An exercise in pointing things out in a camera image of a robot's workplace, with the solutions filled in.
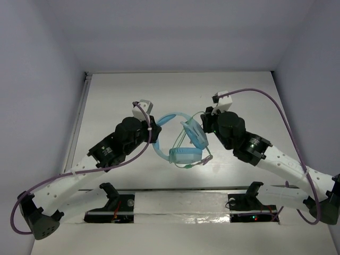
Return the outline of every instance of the green cable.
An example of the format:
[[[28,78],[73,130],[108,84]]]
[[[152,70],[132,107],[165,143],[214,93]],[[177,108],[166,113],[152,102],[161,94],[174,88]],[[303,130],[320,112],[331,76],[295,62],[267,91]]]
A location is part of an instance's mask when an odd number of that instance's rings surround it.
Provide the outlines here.
[[[198,113],[195,113],[194,115],[191,116],[191,118],[187,121],[188,124],[190,124],[190,122],[193,120],[193,118],[197,115],[197,114],[200,114],[200,113],[204,113],[204,112],[198,112]],[[179,134],[179,136],[176,138],[176,141],[174,142],[174,145],[172,146],[172,151],[174,151],[174,149],[176,148],[179,148],[183,141],[184,141],[184,138],[186,136],[186,132],[185,132],[185,129],[183,128],[181,133]],[[211,155],[211,152],[210,150],[208,149],[208,147],[206,148],[209,155]],[[177,166],[178,168],[185,168],[185,169],[188,169],[188,168],[191,168],[193,167],[193,165],[186,165],[186,166],[179,166],[177,165],[176,163],[174,163],[175,166]]]

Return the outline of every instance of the headphones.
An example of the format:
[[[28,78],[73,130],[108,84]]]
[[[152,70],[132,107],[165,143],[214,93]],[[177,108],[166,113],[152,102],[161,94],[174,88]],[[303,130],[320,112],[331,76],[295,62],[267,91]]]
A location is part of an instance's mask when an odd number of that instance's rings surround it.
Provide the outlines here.
[[[202,151],[209,145],[207,135],[204,133],[201,125],[194,120],[193,117],[185,113],[169,113],[160,118],[156,124],[163,126],[176,116],[182,116],[186,119],[186,122],[181,121],[181,124],[195,148],[172,148],[169,150],[169,156],[166,156],[160,150],[159,140],[157,139],[156,143],[152,144],[155,152],[159,157],[169,161],[170,163],[192,164],[199,162],[198,164],[206,164],[210,159],[212,159],[212,155],[209,155],[207,158],[202,160]],[[184,168],[191,168],[192,166],[193,165],[187,165]]]

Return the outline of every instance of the wall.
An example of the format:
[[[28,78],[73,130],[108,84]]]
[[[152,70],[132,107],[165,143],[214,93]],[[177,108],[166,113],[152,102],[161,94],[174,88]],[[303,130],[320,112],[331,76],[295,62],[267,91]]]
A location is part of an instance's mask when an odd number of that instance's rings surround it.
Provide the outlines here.
[[[274,77],[308,164],[340,173],[340,1],[317,0]],[[340,251],[340,223],[331,227]]]
[[[268,71],[313,0],[49,2],[87,71]]]
[[[0,253],[22,255],[33,238],[12,232],[11,209],[60,170],[84,72],[46,1],[1,1],[0,35]]]

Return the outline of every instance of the purple cable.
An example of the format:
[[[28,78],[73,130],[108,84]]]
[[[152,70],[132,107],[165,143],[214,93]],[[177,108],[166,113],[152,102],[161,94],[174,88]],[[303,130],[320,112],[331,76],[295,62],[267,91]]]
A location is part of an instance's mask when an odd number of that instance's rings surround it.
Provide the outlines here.
[[[121,167],[121,166],[125,166],[131,162],[133,162],[134,160],[136,160],[137,158],[139,158],[145,151],[146,149],[148,148],[150,142],[151,142],[151,124],[150,124],[150,121],[149,121],[149,117],[148,115],[146,114],[146,112],[142,109],[142,107],[140,105],[138,105],[138,102],[133,102],[133,105],[134,106],[137,106],[139,108],[139,110],[141,110],[142,114],[144,115],[146,121],[147,121],[147,124],[148,124],[148,128],[149,128],[149,139],[147,141],[147,144],[144,146],[144,148],[136,155],[134,156],[133,158],[129,159],[128,161],[125,161],[119,165],[116,165],[116,166],[110,166],[110,167],[106,167],[106,168],[96,168],[96,169],[91,169],[91,170],[82,170],[82,171],[77,171],[76,174],[88,174],[88,173],[95,173],[95,172],[101,172],[101,171],[107,171],[107,170],[111,170],[111,169],[115,169],[115,168],[118,168],[118,167]],[[20,234],[20,235],[30,235],[32,234],[32,232],[23,232],[19,229],[16,228],[15,226],[15,223],[14,223],[14,215],[15,215],[15,211],[17,209],[17,207],[19,206],[21,200],[26,196],[28,195],[31,191],[35,190],[36,188],[40,187],[40,186],[43,186],[44,184],[47,184],[49,182],[52,182],[52,181],[55,181],[59,178],[63,178],[63,177],[67,177],[67,176],[70,176],[70,175],[73,175],[72,173],[65,173],[65,174],[60,174],[60,175],[57,175],[57,176],[53,176],[47,180],[44,180],[38,184],[36,184],[35,186],[31,187],[30,189],[28,189],[27,191],[25,191],[25,193],[23,193],[19,198],[18,200],[16,201],[16,203],[14,204],[14,207],[12,209],[12,212],[11,212],[11,219],[10,219],[10,222],[11,222],[11,227],[12,227],[12,230],[15,231],[16,233]]]
[[[264,91],[262,91],[262,90],[259,90],[259,89],[247,88],[247,89],[239,89],[239,90],[235,90],[235,91],[232,91],[232,92],[229,92],[229,93],[220,95],[220,96],[218,96],[217,98],[221,98],[221,97],[225,97],[225,96],[230,96],[230,95],[232,95],[232,94],[236,94],[236,93],[240,93],[240,92],[244,92],[244,91],[255,91],[255,92],[261,93],[261,94],[265,95],[266,97],[268,97],[268,98],[274,103],[274,105],[276,106],[276,108],[277,108],[278,111],[280,112],[280,115],[281,115],[281,117],[282,117],[282,120],[283,120],[283,122],[284,122],[286,128],[287,128],[287,131],[288,131],[288,133],[289,133],[289,136],[291,137],[291,140],[292,140],[292,142],[293,142],[293,146],[294,146],[294,148],[295,148],[295,150],[296,150],[296,154],[297,154],[297,156],[299,157],[299,160],[300,160],[302,169],[303,169],[303,171],[306,173],[306,172],[307,172],[307,166],[306,166],[306,164],[304,163],[304,160],[303,160],[303,158],[302,158],[302,155],[301,155],[301,153],[300,153],[300,150],[299,150],[299,148],[298,148],[298,145],[297,145],[297,143],[296,143],[296,141],[295,141],[295,139],[294,139],[292,130],[291,130],[291,128],[289,127],[288,122],[287,122],[287,120],[286,120],[286,118],[285,118],[285,115],[283,114],[283,112],[282,112],[280,106],[278,105],[278,103],[275,101],[275,99],[274,99],[272,96],[270,96],[270,95],[267,94],[266,92],[264,92]],[[317,207],[317,218],[316,218],[316,220],[315,220],[314,222],[310,222],[309,220],[307,220],[307,219],[302,215],[302,213],[301,213],[299,210],[297,210],[297,212],[299,213],[299,215],[303,218],[303,220],[304,220],[305,222],[307,222],[307,223],[309,223],[309,224],[311,224],[311,225],[316,225],[316,224],[319,223],[320,217],[321,217],[321,207],[320,207],[320,202],[319,202],[318,194],[317,194],[317,191],[316,191],[316,189],[315,189],[313,180],[312,180],[312,178],[310,177],[309,173],[307,173],[306,177],[307,177],[308,182],[310,183],[310,186],[311,186],[311,189],[312,189],[312,192],[313,192],[313,195],[314,195],[315,204],[316,204],[316,207]],[[283,207],[281,207],[281,209],[277,212],[277,214],[276,214],[275,217],[277,217],[277,216],[279,215],[279,213],[281,213],[282,209],[283,209]]]

